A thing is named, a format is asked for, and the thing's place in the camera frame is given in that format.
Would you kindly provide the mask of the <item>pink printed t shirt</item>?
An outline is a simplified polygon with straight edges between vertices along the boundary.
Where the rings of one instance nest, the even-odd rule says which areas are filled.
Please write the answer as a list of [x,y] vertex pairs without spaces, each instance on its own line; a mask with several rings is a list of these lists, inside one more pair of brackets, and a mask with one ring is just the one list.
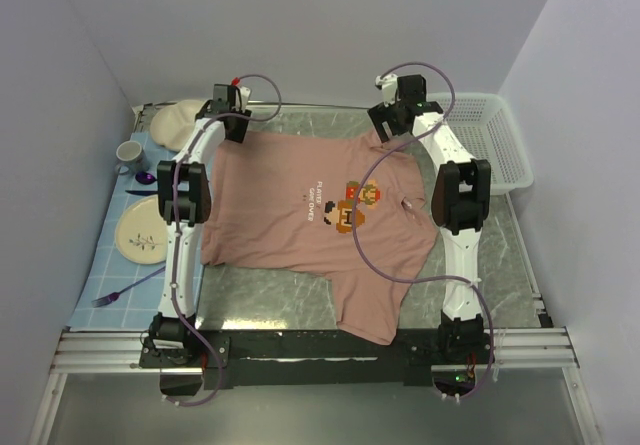
[[387,345],[438,236],[411,155],[375,132],[250,132],[213,164],[201,261],[327,279],[339,329]]

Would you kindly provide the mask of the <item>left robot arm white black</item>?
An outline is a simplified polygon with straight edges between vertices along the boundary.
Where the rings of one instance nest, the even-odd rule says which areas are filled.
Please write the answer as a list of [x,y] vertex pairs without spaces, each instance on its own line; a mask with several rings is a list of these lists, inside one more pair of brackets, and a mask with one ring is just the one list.
[[203,224],[211,213],[207,166],[224,140],[242,141],[251,112],[251,91],[238,78],[216,84],[213,97],[194,116],[189,138],[177,155],[157,166],[159,215],[167,225],[167,259],[158,312],[144,339],[178,367],[197,358],[194,276]]

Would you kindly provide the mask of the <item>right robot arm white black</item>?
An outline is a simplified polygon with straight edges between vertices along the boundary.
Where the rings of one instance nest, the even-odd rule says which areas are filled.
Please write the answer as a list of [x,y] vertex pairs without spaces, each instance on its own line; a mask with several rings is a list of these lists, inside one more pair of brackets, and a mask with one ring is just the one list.
[[478,249],[489,215],[491,165],[471,154],[427,99],[427,81],[419,75],[388,73],[375,79],[382,102],[368,110],[383,142],[409,133],[419,139],[434,165],[436,182],[431,216],[445,250],[445,296],[437,349],[449,363],[460,363],[487,346],[479,283]]

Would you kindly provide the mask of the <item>cream divided plate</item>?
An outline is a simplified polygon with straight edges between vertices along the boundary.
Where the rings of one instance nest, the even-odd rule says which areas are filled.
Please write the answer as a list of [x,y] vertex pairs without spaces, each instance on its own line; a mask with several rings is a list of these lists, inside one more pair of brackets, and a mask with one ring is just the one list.
[[162,108],[149,127],[152,140],[170,151],[181,151],[193,133],[195,116],[203,105],[203,100],[187,99]]

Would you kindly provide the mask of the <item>white plastic basket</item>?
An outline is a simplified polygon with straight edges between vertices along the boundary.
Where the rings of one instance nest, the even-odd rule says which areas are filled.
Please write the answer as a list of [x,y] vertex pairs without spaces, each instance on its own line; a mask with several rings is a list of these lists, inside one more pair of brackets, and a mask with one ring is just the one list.
[[460,93],[446,119],[459,143],[476,159],[491,164],[491,194],[502,195],[533,184],[534,175],[507,102],[496,94]]

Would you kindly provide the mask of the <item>purple spoon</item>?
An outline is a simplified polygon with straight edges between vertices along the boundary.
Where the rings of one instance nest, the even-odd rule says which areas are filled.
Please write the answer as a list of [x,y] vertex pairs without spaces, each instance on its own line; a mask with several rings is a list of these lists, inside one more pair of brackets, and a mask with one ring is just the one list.
[[141,185],[152,185],[157,181],[157,178],[149,172],[138,172],[135,174],[135,180]]

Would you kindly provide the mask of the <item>grey mug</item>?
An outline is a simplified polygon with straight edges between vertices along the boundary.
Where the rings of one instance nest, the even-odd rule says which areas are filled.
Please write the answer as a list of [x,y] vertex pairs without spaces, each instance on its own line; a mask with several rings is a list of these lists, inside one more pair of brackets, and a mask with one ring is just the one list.
[[133,140],[121,143],[116,149],[117,175],[133,174],[146,170],[146,158],[142,145]]

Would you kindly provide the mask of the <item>purple knife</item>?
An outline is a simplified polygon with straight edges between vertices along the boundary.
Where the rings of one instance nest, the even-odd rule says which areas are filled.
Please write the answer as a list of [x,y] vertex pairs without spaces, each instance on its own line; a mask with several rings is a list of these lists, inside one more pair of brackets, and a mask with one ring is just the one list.
[[141,197],[158,195],[157,190],[125,190],[125,193],[129,195],[141,196]]

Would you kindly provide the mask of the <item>cream teal round plate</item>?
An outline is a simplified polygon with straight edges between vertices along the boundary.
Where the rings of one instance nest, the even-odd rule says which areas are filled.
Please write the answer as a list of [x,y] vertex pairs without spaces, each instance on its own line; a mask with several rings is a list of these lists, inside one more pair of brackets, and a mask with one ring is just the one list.
[[159,214],[158,198],[149,196],[128,207],[120,217],[114,243],[127,260],[140,265],[164,262],[167,225]]

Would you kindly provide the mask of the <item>blue grid placemat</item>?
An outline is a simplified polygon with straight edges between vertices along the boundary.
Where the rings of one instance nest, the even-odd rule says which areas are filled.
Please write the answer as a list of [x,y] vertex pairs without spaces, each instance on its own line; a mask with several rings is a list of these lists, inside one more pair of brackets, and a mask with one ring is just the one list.
[[76,331],[142,331],[156,314],[162,296],[164,273],[136,286],[119,300],[102,308],[91,302],[119,291],[136,280],[161,268],[159,264],[140,265],[124,258],[114,243],[116,225],[123,212],[141,198],[125,190],[149,190],[132,175],[117,177],[107,214],[97,242],[84,289],[67,326]]

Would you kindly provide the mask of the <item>purple fork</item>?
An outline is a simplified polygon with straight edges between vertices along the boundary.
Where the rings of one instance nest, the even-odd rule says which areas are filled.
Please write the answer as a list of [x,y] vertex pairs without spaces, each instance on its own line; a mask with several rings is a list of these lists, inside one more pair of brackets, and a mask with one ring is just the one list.
[[141,279],[136,280],[135,282],[131,283],[130,285],[126,286],[125,288],[123,288],[123,289],[121,289],[119,291],[114,291],[114,292],[111,292],[111,293],[109,293],[109,294],[107,294],[105,296],[102,296],[102,297],[94,299],[91,302],[91,305],[92,305],[93,308],[102,308],[102,307],[106,307],[108,305],[111,305],[112,303],[118,301],[120,296],[123,295],[124,293],[132,290],[136,286],[141,285],[141,284],[145,283],[146,281],[148,281],[148,280],[150,280],[152,278],[155,278],[155,277],[161,275],[164,272],[165,272],[165,268],[162,267],[162,268],[160,268],[160,269],[158,269],[158,270],[156,270],[156,271],[154,271],[154,272],[142,277]]

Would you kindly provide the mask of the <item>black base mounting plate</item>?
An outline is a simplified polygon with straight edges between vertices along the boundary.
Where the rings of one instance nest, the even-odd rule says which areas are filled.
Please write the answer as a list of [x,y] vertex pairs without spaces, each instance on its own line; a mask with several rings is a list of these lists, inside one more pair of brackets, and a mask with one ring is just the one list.
[[433,329],[407,329],[392,344],[377,345],[337,330],[205,331],[217,356],[201,349],[190,358],[145,346],[144,370],[193,372],[207,389],[239,386],[401,383],[433,384],[434,366],[461,369],[489,360],[486,343],[466,352],[444,352]]

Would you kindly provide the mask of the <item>aluminium frame rail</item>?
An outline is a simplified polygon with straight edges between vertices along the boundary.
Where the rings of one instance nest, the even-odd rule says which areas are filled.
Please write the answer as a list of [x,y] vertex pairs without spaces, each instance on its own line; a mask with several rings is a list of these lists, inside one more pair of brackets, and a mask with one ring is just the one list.
[[[473,369],[497,376],[509,369],[558,369],[565,381],[569,404],[576,418],[581,438],[586,444],[603,441],[591,404],[579,373],[579,364],[569,333],[563,328],[520,328],[497,330],[487,339],[489,360],[485,364],[461,369],[434,366],[433,384],[441,376],[451,377],[456,371]],[[65,332],[61,335],[50,367],[50,377],[29,439],[32,444],[48,441],[58,411],[61,395],[71,375],[152,373],[162,378],[196,381],[190,372],[180,375],[171,370],[167,375],[158,370],[144,370],[139,365],[144,348],[140,332]]]

